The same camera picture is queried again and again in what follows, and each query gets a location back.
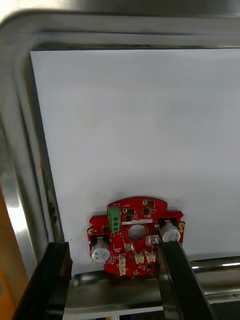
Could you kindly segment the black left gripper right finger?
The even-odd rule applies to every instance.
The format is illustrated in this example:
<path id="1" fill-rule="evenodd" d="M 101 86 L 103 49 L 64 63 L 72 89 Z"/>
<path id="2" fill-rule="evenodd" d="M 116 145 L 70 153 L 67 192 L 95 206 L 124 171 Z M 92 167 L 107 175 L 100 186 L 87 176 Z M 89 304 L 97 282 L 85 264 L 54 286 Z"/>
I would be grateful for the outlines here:
<path id="1" fill-rule="evenodd" d="M 179 242 L 159 243 L 157 280 L 166 320 L 216 319 Z"/>

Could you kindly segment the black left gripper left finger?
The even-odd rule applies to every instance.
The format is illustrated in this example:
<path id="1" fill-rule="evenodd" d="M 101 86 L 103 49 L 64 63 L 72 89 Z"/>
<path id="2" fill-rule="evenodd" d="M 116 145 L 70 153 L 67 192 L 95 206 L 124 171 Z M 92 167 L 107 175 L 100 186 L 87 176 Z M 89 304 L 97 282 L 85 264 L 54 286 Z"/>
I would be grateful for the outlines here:
<path id="1" fill-rule="evenodd" d="M 49 243 L 12 318 L 62 320 L 72 278 L 72 264 L 68 242 Z"/>

